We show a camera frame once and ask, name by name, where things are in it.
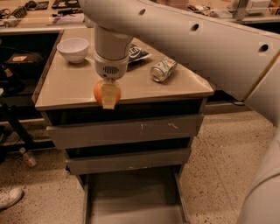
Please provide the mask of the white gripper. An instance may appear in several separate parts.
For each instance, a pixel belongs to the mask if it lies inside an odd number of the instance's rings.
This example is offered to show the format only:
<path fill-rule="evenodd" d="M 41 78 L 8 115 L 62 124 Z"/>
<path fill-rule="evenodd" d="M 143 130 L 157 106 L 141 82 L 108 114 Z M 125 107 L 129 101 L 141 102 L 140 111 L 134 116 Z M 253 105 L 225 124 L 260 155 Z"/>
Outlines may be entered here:
<path fill-rule="evenodd" d="M 128 67 L 129 58 L 111 60 L 105 59 L 97 52 L 94 54 L 94 69 L 103 80 L 101 82 L 101 99 L 104 109 L 114 109 L 119 94 L 119 84 Z"/>

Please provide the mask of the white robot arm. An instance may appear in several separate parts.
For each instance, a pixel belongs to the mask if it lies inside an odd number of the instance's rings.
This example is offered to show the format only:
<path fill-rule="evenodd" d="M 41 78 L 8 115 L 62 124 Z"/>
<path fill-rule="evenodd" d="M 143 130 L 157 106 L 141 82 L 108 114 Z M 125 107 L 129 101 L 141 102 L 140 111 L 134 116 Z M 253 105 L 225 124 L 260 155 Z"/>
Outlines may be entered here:
<path fill-rule="evenodd" d="M 94 22 L 95 70 L 124 76 L 140 39 L 280 125 L 280 36 L 150 0 L 80 0 Z"/>

